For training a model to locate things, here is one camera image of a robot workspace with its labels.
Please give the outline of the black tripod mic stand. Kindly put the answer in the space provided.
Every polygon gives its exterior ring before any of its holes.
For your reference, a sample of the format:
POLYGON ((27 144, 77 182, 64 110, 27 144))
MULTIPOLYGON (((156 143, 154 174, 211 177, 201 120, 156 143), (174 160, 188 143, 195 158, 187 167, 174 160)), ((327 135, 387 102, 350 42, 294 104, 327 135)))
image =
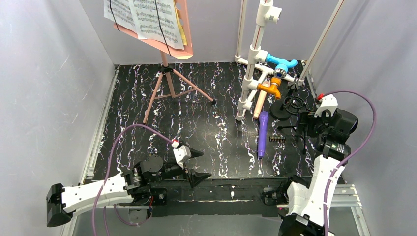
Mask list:
MULTIPOLYGON (((279 111, 280 112, 286 112, 289 115, 297 115, 298 113, 302 111, 302 108, 306 108, 307 109, 307 105, 305 103, 305 101, 299 97, 299 96, 295 96, 295 95, 287 95, 280 108, 279 111)), ((298 122, 297 124, 294 126, 279 126, 278 129, 283 129, 283 128, 292 128, 293 130, 296 131, 296 136, 298 135, 298 122)), ((303 154, 307 153, 307 146, 306 146, 306 136, 299 136, 302 140, 303 140, 303 154)))

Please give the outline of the black round-base mic stand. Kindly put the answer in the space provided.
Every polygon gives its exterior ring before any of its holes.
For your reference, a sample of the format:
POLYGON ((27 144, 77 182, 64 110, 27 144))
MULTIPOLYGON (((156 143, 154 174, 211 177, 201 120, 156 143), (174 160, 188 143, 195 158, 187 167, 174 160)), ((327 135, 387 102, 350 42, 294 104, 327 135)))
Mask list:
POLYGON ((282 100, 274 102, 270 106, 270 114, 273 118, 278 120, 288 120, 290 116, 297 115, 299 110, 305 105, 302 98, 293 95, 295 91, 298 91, 300 85, 298 84, 299 78, 293 82, 288 83, 288 92, 282 100))

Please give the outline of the purple microphone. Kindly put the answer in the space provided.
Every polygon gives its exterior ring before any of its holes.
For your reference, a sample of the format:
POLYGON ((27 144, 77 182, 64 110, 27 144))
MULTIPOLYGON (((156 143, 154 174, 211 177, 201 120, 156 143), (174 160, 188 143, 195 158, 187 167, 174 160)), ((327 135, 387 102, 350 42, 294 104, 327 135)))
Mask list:
POLYGON ((265 155, 268 120, 269 120, 269 113, 267 111, 260 112, 259 117, 258 117, 259 134, 258 134, 258 146, 257 146, 257 155, 258 155, 259 160, 262 159, 265 155))

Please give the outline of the pink microphone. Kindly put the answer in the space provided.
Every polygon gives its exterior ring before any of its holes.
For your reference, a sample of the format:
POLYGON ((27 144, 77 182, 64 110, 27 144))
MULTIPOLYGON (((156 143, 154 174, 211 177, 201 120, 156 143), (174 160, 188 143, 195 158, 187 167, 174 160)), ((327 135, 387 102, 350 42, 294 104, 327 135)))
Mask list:
POLYGON ((263 90, 260 90, 260 89, 258 90, 258 92, 259 92, 259 96, 258 96, 258 99, 257 99, 257 103, 255 105, 255 108, 254 108, 254 112, 253 112, 253 118, 254 119, 259 118, 259 115, 260 115, 260 113, 262 111, 262 108, 263 108, 263 105, 264 105, 265 98, 268 94, 266 91, 263 91, 263 90))

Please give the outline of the sheet music pages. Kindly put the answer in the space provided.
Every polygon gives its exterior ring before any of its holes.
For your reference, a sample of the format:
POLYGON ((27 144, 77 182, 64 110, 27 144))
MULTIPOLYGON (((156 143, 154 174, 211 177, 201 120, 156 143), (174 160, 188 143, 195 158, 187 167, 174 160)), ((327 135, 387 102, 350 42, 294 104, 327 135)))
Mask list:
POLYGON ((139 39, 156 40, 183 50, 187 45, 173 0, 105 0, 103 16, 139 39))

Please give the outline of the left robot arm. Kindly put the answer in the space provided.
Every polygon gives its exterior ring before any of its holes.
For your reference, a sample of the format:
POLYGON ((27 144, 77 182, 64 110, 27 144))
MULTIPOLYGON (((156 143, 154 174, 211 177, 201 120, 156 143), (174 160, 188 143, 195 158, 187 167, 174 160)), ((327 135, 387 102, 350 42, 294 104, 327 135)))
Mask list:
POLYGON ((166 193, 152 184, 182 176, 194 188, 210 173, 200 173, 186 166, 189 159, 203 156, 185 144, 173 149, 174 158, 165 161, 158 155, 144 158, 126 172, 118 173, 106 180, 78 186, 53 184, 46 196, 46 225, 57 227, 71 221, 74 216, 114 204, 163 204, 166 193))

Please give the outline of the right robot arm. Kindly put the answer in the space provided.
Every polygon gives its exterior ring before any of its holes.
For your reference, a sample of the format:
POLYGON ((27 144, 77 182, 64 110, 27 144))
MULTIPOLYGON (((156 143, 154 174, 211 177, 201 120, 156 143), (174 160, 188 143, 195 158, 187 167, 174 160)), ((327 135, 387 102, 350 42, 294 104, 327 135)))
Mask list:
POLYGON ((338 178, 345 169, 344 159, 351 153, 346 144, 356 130, 358 118, 345 110, 336 109, 331 115, 323 111, 301 112, 296 130, 303 137, 316 138, 314 171, 310 184, 293 177, 286 194, 288 213, 282 218, 280 236, 327 236, 329 213, 338 178))

